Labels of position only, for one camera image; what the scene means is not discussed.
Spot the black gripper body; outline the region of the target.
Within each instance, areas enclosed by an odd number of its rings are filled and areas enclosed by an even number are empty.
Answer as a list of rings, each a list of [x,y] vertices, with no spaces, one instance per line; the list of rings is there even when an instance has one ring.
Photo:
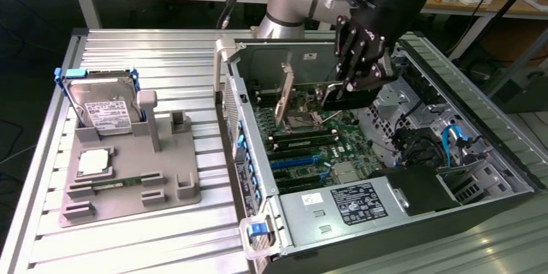
[[[397,42],[411,29],[427,0],[367,0],[375,7],[353,9],[351,19],[386,42]]]

